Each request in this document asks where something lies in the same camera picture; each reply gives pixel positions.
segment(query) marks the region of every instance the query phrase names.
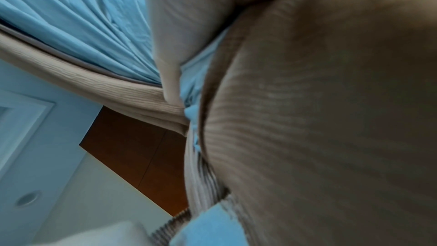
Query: white molding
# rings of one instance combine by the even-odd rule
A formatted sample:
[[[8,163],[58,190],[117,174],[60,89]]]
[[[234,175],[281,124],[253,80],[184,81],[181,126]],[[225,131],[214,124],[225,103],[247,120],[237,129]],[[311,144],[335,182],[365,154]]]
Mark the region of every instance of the white molding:
[[[53,103],[0,89],[0,179],[50,112]]]

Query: light blue fabric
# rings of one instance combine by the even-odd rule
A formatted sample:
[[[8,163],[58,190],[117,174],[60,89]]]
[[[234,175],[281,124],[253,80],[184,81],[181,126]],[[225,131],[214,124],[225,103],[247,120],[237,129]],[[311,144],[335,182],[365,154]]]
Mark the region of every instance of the light blue fabric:
[[[244,230],[232,207],[219,203],[191,221],[170,246],[247,246]]]
[[[0,0],[0,18],[85,62],[161,83],[145,0]]]
[[[201,51],[197,56],[181,66],[181,99],[185,105],[185,116],[191,122],[194,132],[194,147],[200,152],[198,144],[198,114],[200,97],[202,96],[203,82],[208,71],[211,60],[217,47],[226,35],[227,30],[223,31],[208,47]]]

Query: white wall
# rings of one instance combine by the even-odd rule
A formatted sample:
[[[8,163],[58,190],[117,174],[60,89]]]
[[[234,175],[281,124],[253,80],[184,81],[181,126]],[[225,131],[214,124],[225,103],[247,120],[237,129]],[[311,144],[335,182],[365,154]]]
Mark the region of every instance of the white wall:
[[[97,159],[87,154],[34,243],[48,243],[72,234],[130,220],[150,233],[171,216]]]

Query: beige ribbed fabric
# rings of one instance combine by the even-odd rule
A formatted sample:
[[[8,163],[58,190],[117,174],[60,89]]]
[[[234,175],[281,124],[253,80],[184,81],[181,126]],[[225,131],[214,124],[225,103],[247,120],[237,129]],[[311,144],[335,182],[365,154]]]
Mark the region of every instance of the beige ribbed fabric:
[[[186,135],[183,109],[164,101],[159,87],[79,67],[0,31],[0,59],[119,113]]]

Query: brown wooden panel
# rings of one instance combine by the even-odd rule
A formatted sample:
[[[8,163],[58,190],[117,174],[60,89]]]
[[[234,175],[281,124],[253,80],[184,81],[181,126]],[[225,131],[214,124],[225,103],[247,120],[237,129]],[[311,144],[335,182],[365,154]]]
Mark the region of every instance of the brown wooden panel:
[[[81,146],[137,188],[165,132],[104,107]]]
[[[138,189],[175,216],[188,207],[183,180],[186,138],[167,131]]]

